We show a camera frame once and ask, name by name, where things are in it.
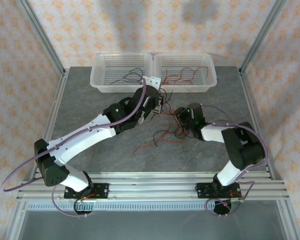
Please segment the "aluminum frame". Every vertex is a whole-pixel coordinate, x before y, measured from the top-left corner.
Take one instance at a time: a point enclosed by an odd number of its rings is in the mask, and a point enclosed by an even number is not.
[[[54,49],[53,45],[51,44],[45,30],[41,26],[35,11],[31,7],[31,4],[28,0],[18,0],[19,6],[21,10],[24,12],[26,18],[29,20],[34,33],[37,35],[39,41],[42,43],[43,48],[46,50],[49,58],[52,60],[52,63],[55,69],[63,74],[65,72],[65,68],[61,63],[56,50]]]
[[[264,42],[268,32],[270,31],[271,27],[275,23],[278,15],[281,13],[282,8],[286,4],[287,0],[276,0],[272,9],[269,12],[265,22],[263,23],[258,35],[256,36],[248,54],[246,55],[245,59],[242,62],[239,71],[243,74],[247,71],[249,65],[251,64],[254,57],[257,55],[259,48],[261,47],[262,43]]]
[[[246,101],[248,103],[248,107],[249,107],[249,110],[251,113],[251,117],[252,117],[252,121],[253,121],[255,130],[257,133],[259,133],[262,136],[262,133],[260,131],[260,126],[259,126],[259,123],[256,118],[255,111],[254,111],[251,101],[250,101],[251,97],[250,97],[249,91],[246,86],[245,79],[247,77],[247,73],[244,72],[242,74],[239,70],[238,70],[238,73],[240,76],[241,84],[243,87]],[[271,155],[269,156],[269,160],[267,163],[267,169],[270,173],[271,178],[273,179],[273,181],[275,181],[276,180],[275,168],[273,166],[273,158]],[[296,218],[296,214],[294,212],[291,201],[290,200],[289,201],[277,200],[276,204],[277,204],[277,207],[278,207],[278,210],[280,213],[281,221],[282,221],[287,239],[300,240],[300,227],[299,227],[298,220]]]
[[[44,136],[51,138],[53,126],[58,114],[58,109],[62,99],[68,74],[60,78],[58,88],[55,92],[54,102],[51,106],[50,117]],[[249,95],[244,85],[244,79],[240,76],[245,97],[249,105],[249,110],[253,124],[258,128],[258,121],[255,118],[253,108],[250,103]],[[89,174],[93,182],[110,183],[108,200],[92,201],[96,205],[102,205],[105,208],[120,209],[123,204],[133,204],[138,206],[141,203],[146,206],[152,206],[154,202],[161,202],[169,205],[171,202],[184,203],[187,210],[195,210],[193,206],[204,203],[204,200],[197,198],[197,192],[194,187],[199,182],[211,182],[215,172],[138,172],[138,173],[92,173]],[[34,172],[34,177],[40,177],[39,172]],[[240,180],[241,182],[255,181],[247,201],[273,200],[277,202],[280,210],[281,221],[288,239],[300,239],[300,229],[297,224],[288,191],[283,180],[271,180],[268,171],[249,172]],[[249,185],[242,184],[241,190],[245,194]],[[57,204],[67,210],[67,206],[73,204],[73,201],[63,199],[64,186],[58,186],[55,192]],[[25,214],[28,210],[51,211],[51,192],[52,189],[44,185],[43,180],[39,180],[31,185],[20,189],[17,195],[17,203],[9,221],[4,239],[16,239],[21,232]]]

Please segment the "plastic basket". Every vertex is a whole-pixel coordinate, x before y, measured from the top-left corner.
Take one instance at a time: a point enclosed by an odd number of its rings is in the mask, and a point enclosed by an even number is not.
[[[207,53],[158,53],[153,69],[166,92],[203,93],[217,84],[215,65]]]
[[[102,93],[134,93],[140,84],[140,77],[133,72],[150,77],[153,75],[153,59],[150,53],[99,53],[95,55],[94,65],[90,75],[90,84]]]

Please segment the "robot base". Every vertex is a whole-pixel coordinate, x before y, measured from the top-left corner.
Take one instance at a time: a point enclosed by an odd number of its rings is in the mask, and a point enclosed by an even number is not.
[[[109,193],[108,183],[93,183],[93,188],[91,193],[95,193],[89,196],[89,199],[107,199]],[[64,196],[65,199],[80,199],[82,198],[82,193],[74,191],[70,187],[65,187]]]
[[[233,183],[229,186],[224,187],[224,189],[216,193],[213,188],[213,183],[211,182],[199,182],[196,184],[195,190],[198,195],[198,199],[231,199],[240,198],[241,190],[238,183]]]

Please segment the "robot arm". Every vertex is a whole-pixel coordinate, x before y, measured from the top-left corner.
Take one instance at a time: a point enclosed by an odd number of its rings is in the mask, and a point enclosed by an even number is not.
[[[141,124],[150,113],[161,112],[163,99],[159,92],[161,79],[154,76],[143,77],[143,79],[147,84],[145,95],[140,107],[128,120],[107,126],[107,124],[116,123],[132,113],[142,96],[142,88],[137,89],[133,97],[126,97],[118,103],[110,105],[95,119],[68,135],[49,142],[40,139],[34,143],[36,155],[52,149],[50,153],[36,160],[46,186],[62,184],[72,188],[79,196],[90,194],[94,185],[88,174],[76,170],[67,163],[92,145]]]
[[[215,197],[229,189],[247,168],[265,158],[265,150],[255,135],[238,127],[215,126],[207,123],[203,116],[202,106],[198,103],[192,103],[187,108],[179,107],[174,114],[181,126],[185,130],[190,129],[198,140],[225,144],[229,161],[213,177],[212,188]],[[248,122],[240,125],[253,130]]]

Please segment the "gray tabletop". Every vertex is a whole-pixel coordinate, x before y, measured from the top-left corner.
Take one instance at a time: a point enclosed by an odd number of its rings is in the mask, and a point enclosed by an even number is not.
[[[71,67],[52,139],[60,138],[85,125],[105,108],[133,93],[101,93],[90,85],[91,67]],[[252,123],[248,104],[236,67],[216,67],[217,85],[203,93],[173,93],[169,103],[172,110],[190,103],[202,103],[222,108],[235,123]],[[213,109],[204,109],[207,122],[225,119]],[[148,117],[143,124],[115,137],[101,141],[75,156],[69,163],[80,171],[97,172],[218,172],[228,162],[224,144],[186,138],[181,143],[160,141],[152,145],[153,135],[159,130],[171,129],[177,124],[170,115]],[[178,141],[173,135],[167,141]]]

